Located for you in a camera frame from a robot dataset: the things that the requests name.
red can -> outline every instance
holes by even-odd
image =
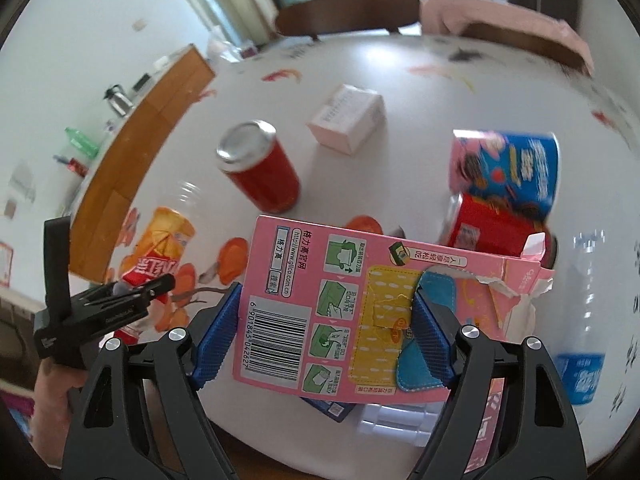
[[[527,238],[535,233],[545,234],[545,256],[541,264],[552,269],[558,241],[544,225],[481,198],[461,193],[451,197],[438,243],[467,251],[520,256]]]
[[[300,181],[269,123],[251,121],[231,128],[216,155],[220,170],[260,211],[282,213],[297,202]]]

green bottle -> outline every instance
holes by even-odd
[[[81,153],[84,153],[89,158],[95,158],[98,154],[100,147],[87,137],[80,130],[75,128],[65,128],[66,136],[69,138],[71,145]]]

silver screw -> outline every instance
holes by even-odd
[[[169,339],[171,341],[181,341],[187,337],[187,331],[183,328],[174,328],[169,332]]]
[[[117,337],[112,337],[104,344],[104,347],[107,350],[115,350],[120,347],[120,340]]]
[[[542,343],[537,337],[529,337],[527,338],[527,346],[532,350],[540,350],[542,348]]]
[[[465,325],[462,327],[462,335],[469,339],[475,339],[480,335],[480,331],[473,325]]]

qr code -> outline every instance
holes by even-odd
[[[480,229],[469,224],[460,224],[460,229],[456,235],[456,240],[453,242],[453,246],[456,249],[475,251],[479,238]]]
[[[334,402],[327,411],[334,416],[339,416],[344,411],[344,408],[337,402]]]

dark blue package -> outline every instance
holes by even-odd
[[[544,221],[556,198],[559,163],[553,134],[455,130],[449,187]]]
[[[336,422],[342,422],[351,413],[351,410],[357,406],[357,404],[349,402],[327,402],[326,400],[307,399],[306,397],[300,397],[300,399],[307,404],[311,404],[316,410],[323,412]]]

